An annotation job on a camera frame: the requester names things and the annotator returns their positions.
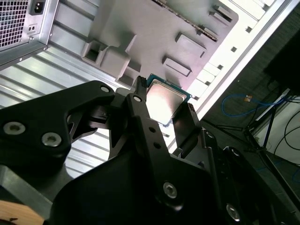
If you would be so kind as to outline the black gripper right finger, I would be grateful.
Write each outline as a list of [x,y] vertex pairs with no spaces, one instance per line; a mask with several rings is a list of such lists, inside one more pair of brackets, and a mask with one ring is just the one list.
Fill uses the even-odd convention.
[[173,116],[175,154],[199,165],[210,175],[198,192],[204,199],[193,206],[193,218],[202,225],[297,225],[299,208],[290,210],[272,192],[242,153],[218,147],[215,136],[203,128],[191,104]]

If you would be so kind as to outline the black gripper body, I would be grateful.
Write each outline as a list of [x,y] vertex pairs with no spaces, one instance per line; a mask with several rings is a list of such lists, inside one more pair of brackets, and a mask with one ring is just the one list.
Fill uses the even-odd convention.
[[174,211],[155,196],[145,161],[134,152],[115,157],[69,182],[55,197],[49,225],[223,225],[209,174],[171,157]]

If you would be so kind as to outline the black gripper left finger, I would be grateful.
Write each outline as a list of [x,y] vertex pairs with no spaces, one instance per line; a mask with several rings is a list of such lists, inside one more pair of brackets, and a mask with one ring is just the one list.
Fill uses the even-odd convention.
[[35,211],[50,211],[71,181],[62,168],[78,139],[108,129],[118,157],[134,152],[145,161],[155,196],[174,211],[178,195],[171,183],[171,156],[146,106],[147,81],[138,77],[125,96],[91,81],[0,111],[0,186]]

